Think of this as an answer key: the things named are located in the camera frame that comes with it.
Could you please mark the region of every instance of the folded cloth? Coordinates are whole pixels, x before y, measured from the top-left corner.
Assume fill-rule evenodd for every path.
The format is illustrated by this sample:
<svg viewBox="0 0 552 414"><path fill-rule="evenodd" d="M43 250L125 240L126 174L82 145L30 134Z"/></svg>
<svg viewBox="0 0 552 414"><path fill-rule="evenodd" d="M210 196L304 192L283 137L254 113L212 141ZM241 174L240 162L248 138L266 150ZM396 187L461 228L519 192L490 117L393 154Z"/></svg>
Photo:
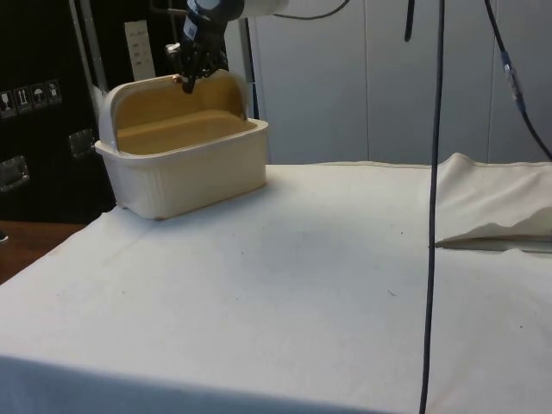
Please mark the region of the folded cloth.
<svg viewBox="0 0 552 414"><path fill-rule="evenodd" d="M481 164L454 154L439 167L436 239L441 247L549 251L552 164Z"/></svg>

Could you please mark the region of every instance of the black wire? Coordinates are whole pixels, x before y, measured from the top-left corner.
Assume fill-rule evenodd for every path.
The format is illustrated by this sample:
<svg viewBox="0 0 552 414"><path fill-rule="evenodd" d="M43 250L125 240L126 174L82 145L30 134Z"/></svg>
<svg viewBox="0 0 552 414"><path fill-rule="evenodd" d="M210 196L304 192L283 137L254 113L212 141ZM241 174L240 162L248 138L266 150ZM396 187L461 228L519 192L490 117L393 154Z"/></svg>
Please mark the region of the black wire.
<svg viewBox="0 0 552 414"><path fill-rule="evenodd" d="M188 12L183 9L162 9L156 7L154 0L149 0L149 10L157 15L170 15L170 16L187 16Z"/></svg>
<svg viewBox="0 0 552 414"><path fill-rule="evenodd" d="M492 12L491 1L490 0L485 0L485 6L486 6L486 13L489 15L489 20L490 20L491 25L492 25L492 31L494 32L494 37L497 40L497 44L499 45L500 53L502 54L502 59L504 60L506 58L507 61L504 62L505 65L506 64L510 65L510 67L513 70L513 65L509 61L510 57L508 56L508 53L506 52L504 42L502 41L502 35L500 34L500 29L499 29L499 25L497 24L497 19L494 16L494 13ZM535 140L536 144L542 149L542 151L548 157L548 159L550 161L552 161L552 153L546 147L546 144L543 142L543 140L541 139L539 134L536 132L536 129L535 129L535 127L533 127L533 123L531 122L531 120L529 118L529 114L527 113L527 109L526 109L526 106L525 106L524 95L521 91L521 87L518 85L518 80L517 80L517 77L515 76L515 71L514 71L512 76L513 76L512 80L511 80L513 82L512 88L514 89L514 95L515 95L515 98L516 98L517 107L518 107L519 111L521 112L521 116L524 119L525 125L527 126L527 129L530 131L531 136Z"/></svg>
<svg viewBox="0 0 552 414"><path fill-rule="evenodd" d="M344 0L343 3L341 3L335 9L333 9L330 12L325 13L323 15L319 15L319 16L305 16L305 17L303 17L303 16L289 16L289 15L279 15L279 14L275 14L273 16L279 17L281 19L292 19L292 20L303 20L303 21L320 20L320 19L325 19L326 17L330 17L330 16L333 16L333 15L339 13L340 11L345 9L345 7L347 7L347 5L349 3L351 3L351 0Z"/></svg>
<svg viewBox="0 0 552 414"><path fill-rule="evenodd" d="M439 0L439 39L437 43L437 87L435 99L435 117L433 120L433 148L431 154L431 190L430 190L430 257L428 270L428 292L425 310L425 336L423 339L423 376L420 414L425 414L430 385L431 327L433 322L433 292L435 287L436 256L436 205L437 176L439 166L439 139L441 137L442 78L444 72L445 39L445 0Z"/></svg>
<svg viewBox="0 0 552 414"><path fill-rule="evenodd" d="M408 11L406 13L405 41L410 41L412 37L412 26L414 26L414 9L416 0L408 0Z"/></svg>
<svg viewBox="0 0 552 414"><path fill-rule="evenodd" d="M531 135L532 135L533 138L535 139L537 145L538 145L538 146L542 149L542 151L546 154L546 156L548 157L549 161L552 161L552 153L551 153L550 150L546 147L546 144L543 142L543 140L541 139L541 137L539 136L539 134L536 132L535 127L533 127L533 123L532 123L531 120L529 119L529 115L527 114L527 111L526 111L526 110L522 111L521 116L522 116L522 118L524 119L525 125L527 125L527 129L529 130L529 132L531 132Z"/></svg>
<svg viewBox="0 0 552 414"><path fill-rule="evenodd" d="M499 44L500 52L505 52L506 48L504 42L502 41L502 35L500 34L499 25L497 24L497 19L494 18L494 13L492 12L492 5L490 0L485 0L486 13L489 15L489 20L491 21L492 31L494 32L494 37L497 39Z"/></svg>

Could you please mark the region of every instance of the white tablecloth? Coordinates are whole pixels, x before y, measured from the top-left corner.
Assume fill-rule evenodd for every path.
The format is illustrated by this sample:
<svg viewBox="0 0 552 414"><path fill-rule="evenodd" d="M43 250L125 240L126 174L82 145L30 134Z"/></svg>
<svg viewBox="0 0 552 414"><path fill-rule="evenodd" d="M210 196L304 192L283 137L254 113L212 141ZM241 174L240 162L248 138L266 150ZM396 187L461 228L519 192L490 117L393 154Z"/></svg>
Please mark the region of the white tablecloth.
<svg viewBox="0 0 552 414"><path fill-rule="evenodd" d="M268 175L115 209L0 286L0 412L417 412L429 170ZM551 266L439 251L430 412L550 412Z"/></svg>

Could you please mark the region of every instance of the sticker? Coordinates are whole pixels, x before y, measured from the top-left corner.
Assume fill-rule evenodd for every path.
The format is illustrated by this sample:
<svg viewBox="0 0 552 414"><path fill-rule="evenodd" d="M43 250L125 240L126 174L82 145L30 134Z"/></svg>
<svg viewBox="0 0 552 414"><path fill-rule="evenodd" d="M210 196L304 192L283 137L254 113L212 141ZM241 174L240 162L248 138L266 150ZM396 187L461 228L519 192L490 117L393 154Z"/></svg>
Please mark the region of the sticker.
<svg viewBox="0 0 552 414"><path fill-rule="evenodd" d="M32 85L31 97L33 98L33 106L36 109L48 106L48 98L46 96L46 87L44 84Z"/></svg>
<svg viewBox="0 0 552 414"><path fill-rule="evenodd" d="M52 105L61 104L61 89L57 80L48 80L46 82L46 95L48 102Z"/></svg>
<svg viewBox="0 0 552 414"><path fill-rule="evenodd" d="M11 91L0 92L0 119L17 116L16 102Z"/></svg>
<svg viewBox="0 0 552 414"><path fill-rule="evenodd" d="M190 17L186 18L186 23L184 24L184 34L191 41L196 40L196 35L198 34L198 26L196 26L196 23L191 21Z"/></svg>
<svg viewBox="0 0 552 414"><path fill-rule="evenodd" d="M20 114L33 110L33 105L31 104L31 94L27 86L14 89L14 96L16 98L17 110Z"/></svg>

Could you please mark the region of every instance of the wooden floor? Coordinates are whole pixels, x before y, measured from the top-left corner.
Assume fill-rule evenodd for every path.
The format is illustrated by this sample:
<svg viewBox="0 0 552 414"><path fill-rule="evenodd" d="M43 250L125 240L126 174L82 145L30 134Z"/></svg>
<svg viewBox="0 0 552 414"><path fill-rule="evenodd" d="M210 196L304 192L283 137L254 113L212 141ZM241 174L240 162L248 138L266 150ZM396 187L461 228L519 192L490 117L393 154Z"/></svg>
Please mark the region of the wooden floor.
<svg viewBox="0 0 552 414"><path fill-rule="evenodd" d="M0 222L0 285L83 229L80 224Z"/></svg>

